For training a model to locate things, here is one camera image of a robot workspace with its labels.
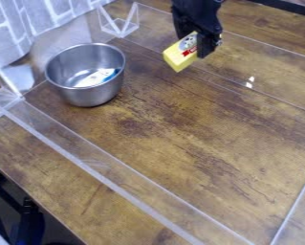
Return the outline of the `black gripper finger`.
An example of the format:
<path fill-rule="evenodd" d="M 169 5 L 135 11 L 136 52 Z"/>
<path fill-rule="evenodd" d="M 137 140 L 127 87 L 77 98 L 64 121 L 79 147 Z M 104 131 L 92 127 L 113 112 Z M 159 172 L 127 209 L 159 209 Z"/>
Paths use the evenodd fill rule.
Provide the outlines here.
<path fill-rule="evenodd" d="M 175 15 L 172 17 L 172 20 L 179 39 L 184 38 L 189 33 L 196 30 L 196 25 L 188 16 Z"/>
<path fill-rule="evenodd" d="M 220 33 L 197 34 L 197 57 L 205 58 L 216 48 L 223 44 L 223 35 Z"/>

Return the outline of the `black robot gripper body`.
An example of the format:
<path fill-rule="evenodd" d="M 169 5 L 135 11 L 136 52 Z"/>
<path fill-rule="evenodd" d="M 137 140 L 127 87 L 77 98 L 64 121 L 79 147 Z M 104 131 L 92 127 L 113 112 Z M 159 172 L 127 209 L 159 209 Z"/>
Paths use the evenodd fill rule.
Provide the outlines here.
<path fill-rule="evenodd" d="M 221 33 L 223 26 L 219 20 L 217 11 L 224 0 L 171 0 L 172 16 L 188 16 L 195 25 L 195 32 Z"/>

